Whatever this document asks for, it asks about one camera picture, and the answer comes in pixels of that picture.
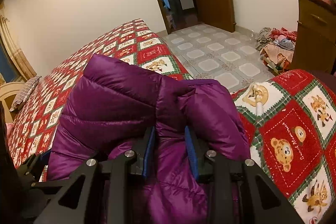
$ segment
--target wooden headboard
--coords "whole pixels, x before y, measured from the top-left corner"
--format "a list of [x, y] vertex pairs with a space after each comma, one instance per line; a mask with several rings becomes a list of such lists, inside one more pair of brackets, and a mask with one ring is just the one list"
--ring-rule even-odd
[[0, 101], [2, 102], [5, 110], [5, 122], [12, 123], [15, 119], [17, 112], [10, 112], [12, 102], [15, 96], [20, 92], [25, 83], [11, 82], [0, 86]]

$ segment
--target brown floor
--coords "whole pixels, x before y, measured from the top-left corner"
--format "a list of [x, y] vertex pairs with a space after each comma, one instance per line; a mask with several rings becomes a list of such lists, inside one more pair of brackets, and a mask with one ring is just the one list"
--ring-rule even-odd
[[173, 15], [173, 27], [172, 32], [182, 30], [191, 26], [198, 25], [202, 22], [197, 18], [197, 12], [195, 8], [186, 9], [182, 15]]

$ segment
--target wooden cabinet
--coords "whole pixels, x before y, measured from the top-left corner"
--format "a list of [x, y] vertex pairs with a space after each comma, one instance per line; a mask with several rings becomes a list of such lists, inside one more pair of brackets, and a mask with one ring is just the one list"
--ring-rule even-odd
[[336, 8], [322, 0], [299, 0], [291, 69], [331, 73], [336, 59]]

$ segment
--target bedspread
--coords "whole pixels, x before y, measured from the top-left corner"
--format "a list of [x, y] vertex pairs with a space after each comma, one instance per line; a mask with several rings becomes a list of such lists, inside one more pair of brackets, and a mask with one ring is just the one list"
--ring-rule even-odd
[[51, 148], [68, 95], [94, 53], [115, 57], [176, 80], [191, 78], [164, 41], [149, 30], [143, 20], [120, 25], [82, 47], [40, 81], [16, 116], [14, 129], [8, 136], [16, 167], [31, 154]]
[[232, 95], [252, 159], [307, 224], [335, 199], [336, 95], [314, 76], [291, 70]]

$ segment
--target metal bolt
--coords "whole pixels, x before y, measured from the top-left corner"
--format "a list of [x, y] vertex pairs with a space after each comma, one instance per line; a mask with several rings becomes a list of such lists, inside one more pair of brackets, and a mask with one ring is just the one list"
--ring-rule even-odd
[[245, 160], [245, 164], [246, 164], [247, 166], [253, 166], [253, 165], [254, 165], [254, 160], [247, 159], [247, 160]]
[[134, 154], [135, 154], [135, 153], [134, 153], [133, 150], [127, 150], [127, 151], [124, 153], [124, 155], [125, 155], [126, 157], [128, 157], [128, 158], [133, 157]]
[[96, 160], [95, 159], [89, 159], [86, 161], [86, 165], [87, 166], [94, 166], [96, 164]]
[[208, 150], [207, 151], [207, 156], [208, 157], [211, 157], [211, 158], [213, 158], [213, 157], [215, 157], [216, 156], [216, 151], [214, 151], [214, 150]]

